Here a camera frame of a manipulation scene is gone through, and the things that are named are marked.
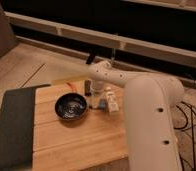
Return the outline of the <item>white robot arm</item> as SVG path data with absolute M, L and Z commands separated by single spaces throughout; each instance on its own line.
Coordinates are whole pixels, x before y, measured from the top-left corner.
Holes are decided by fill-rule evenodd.
M 182 171 L 171 117 L 183 99 L 182 82 L 167 74 L 113 70 L 108 61 L 89 66 L 88 73 L 124 89 L 130 171 Z

